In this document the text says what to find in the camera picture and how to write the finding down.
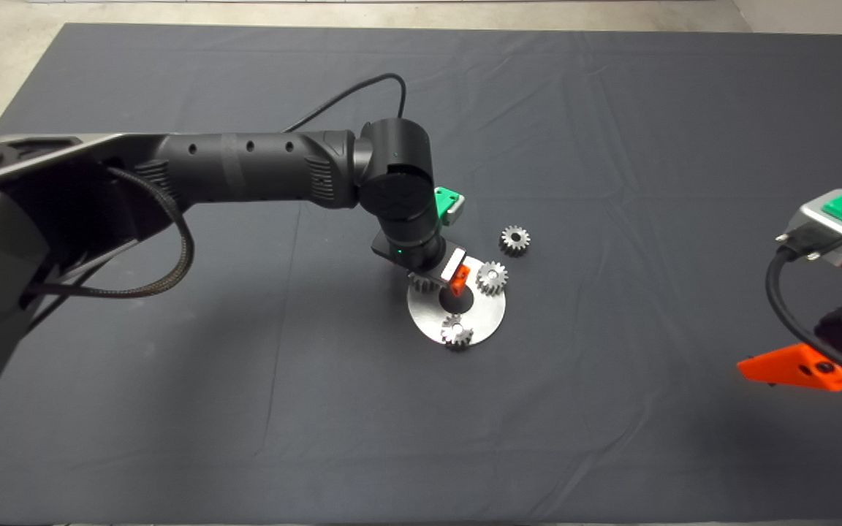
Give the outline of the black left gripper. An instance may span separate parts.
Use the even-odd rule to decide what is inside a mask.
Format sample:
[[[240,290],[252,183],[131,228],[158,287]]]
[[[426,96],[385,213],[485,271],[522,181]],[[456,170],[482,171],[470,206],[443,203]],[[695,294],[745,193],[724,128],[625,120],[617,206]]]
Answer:
[[[461,297],[467,286],[470,267],[463,265],[466,249],[458,244],[417,244],[392,246],[393,262],[408,273],[447,286],[454,297]]]

